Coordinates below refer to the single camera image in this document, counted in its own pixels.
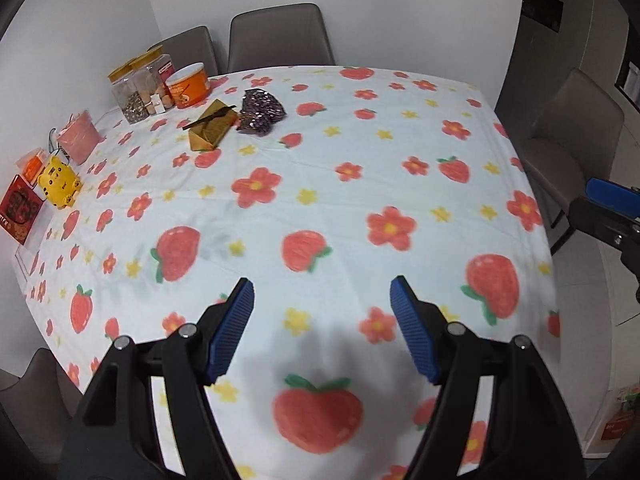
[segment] table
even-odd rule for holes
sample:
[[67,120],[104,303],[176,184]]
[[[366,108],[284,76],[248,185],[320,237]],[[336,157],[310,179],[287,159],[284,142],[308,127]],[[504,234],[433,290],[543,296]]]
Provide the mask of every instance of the table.
[[[84,390],[115,336],[164,337],[246,276],[254,314],[208,391],[242,478],[399,479],[436,390],[392,315],[392,278],[480,336],[559,346],[548,244],[513,146],[477,88],[437,77],[302,66],[212,84],[204,105],[263,88],[288,115],[198,154],[180,127],[204,107],[135,126],[108,114],[32,265],[30,311]],[[489,402],[483,382],[462,471],[479,461]]]

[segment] screw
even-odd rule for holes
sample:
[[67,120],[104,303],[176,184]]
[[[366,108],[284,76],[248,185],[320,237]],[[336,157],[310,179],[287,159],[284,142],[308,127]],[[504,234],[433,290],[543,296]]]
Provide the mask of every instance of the screw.
[[129,338],[129,336],[121,335],[120,337],[116,338],[116,341],[113,342],[113,345],[118,350],[122,350],[123,348],[127,347],[129,343],[131,343],[131,339]]
[[463,333],[466,332],[466,326],[464,326],[462,323],[454,321],[447,325],[447,332],[449,332],[451,335],[463,335]]
[[195,326],[193,323],[185,323],[178,329],[178,334],[180,334],[180,337],[188,338],[188,337],[191,337],[192,335],[195,335],[197,331],[198,331],[198,327]]
[[529,339],[527,336],[522,334],[514,337],[513,342],[516,343],[517,347],[523,350],[531,346],[531,339]]

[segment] gray chair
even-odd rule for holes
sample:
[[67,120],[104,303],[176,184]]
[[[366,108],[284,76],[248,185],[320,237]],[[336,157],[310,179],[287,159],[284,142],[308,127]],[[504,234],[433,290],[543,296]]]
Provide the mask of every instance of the gray chair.
[[171,56],[176,70],[193,63],[204,63],[207,76],[212,77],[220,73],[209,29],[203,25],[162,40],[151,46],[149,50],[158,45],[162,45],[162,51]]
[[[625,122],[622,108],[586,74],[574,68],[536,120],[531,138],[520,147],[527,173],[561,210],[551,227],[584,194],[592,177],[609,179]],[[558,252],[575,230],[569,227],[551,247]]]
[[289,65],[333,65],[316,4],[294,4],[238,14],[231,21],[226,71]]
[[21,378],[0,372],[0,478],[52,480],[82,394],[48,349]]

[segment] yellow piggy bank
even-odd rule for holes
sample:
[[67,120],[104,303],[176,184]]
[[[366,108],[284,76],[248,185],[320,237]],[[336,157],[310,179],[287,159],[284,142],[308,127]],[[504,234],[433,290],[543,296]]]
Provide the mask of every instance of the yellow piggy bank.
[[80,179],[76,177],[74,171],[55,155],[51,156],[38,177],[38,185],[47,199],[58,209],[72,207],[76,201],[76,192],[82,188]]

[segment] pink bag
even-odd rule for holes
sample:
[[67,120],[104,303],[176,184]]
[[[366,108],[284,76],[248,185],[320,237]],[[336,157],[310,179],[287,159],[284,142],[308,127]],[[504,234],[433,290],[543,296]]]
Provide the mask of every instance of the pink bag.
[[58,136],[58,144],[76,164],[86,161],[102,140],[91,120],[89,110],[73,117]]

